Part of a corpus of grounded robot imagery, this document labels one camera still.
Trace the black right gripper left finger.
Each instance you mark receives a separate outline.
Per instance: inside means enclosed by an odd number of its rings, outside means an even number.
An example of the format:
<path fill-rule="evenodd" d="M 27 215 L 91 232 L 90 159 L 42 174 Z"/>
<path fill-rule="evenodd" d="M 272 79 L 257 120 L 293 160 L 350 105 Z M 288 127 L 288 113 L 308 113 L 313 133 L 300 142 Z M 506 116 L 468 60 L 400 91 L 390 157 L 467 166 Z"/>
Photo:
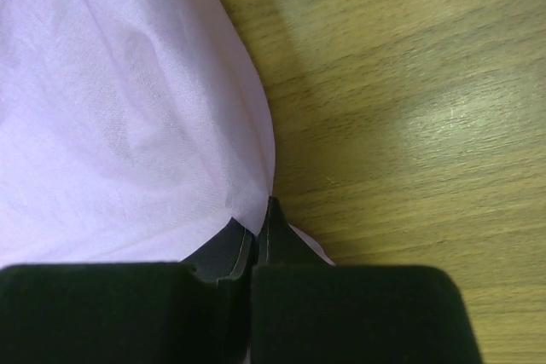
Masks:
<path fill-rule="evenodd" d="M 255 259 L 255 237 L 235 219 L 186 257 L 193 275 L 205 283 L 239 280 Z"/>

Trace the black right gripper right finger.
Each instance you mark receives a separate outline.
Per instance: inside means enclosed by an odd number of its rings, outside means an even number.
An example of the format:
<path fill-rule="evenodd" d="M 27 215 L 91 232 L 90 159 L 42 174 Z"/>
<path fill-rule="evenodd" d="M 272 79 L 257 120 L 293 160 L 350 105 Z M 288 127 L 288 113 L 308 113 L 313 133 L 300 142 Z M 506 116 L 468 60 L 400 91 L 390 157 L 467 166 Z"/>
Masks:
<path fill-rule="evenodd" d="M 278 198 L 270 197 L 264 225 L 257 242 L 256 267 L 332 267 L 316 240 L 291 225 Z"/>

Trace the purple trousers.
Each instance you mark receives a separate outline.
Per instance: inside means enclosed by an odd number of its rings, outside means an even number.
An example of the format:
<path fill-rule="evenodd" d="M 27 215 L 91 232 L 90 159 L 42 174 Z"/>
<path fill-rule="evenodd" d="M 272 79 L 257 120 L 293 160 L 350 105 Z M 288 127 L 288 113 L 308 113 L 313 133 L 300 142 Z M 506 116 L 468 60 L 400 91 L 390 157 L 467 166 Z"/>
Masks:
<path fill-rule="evenodd" d="M 270 109 L 220 0 L 1 0 L 1 264 L 181 261 L 264 224 Z"/>

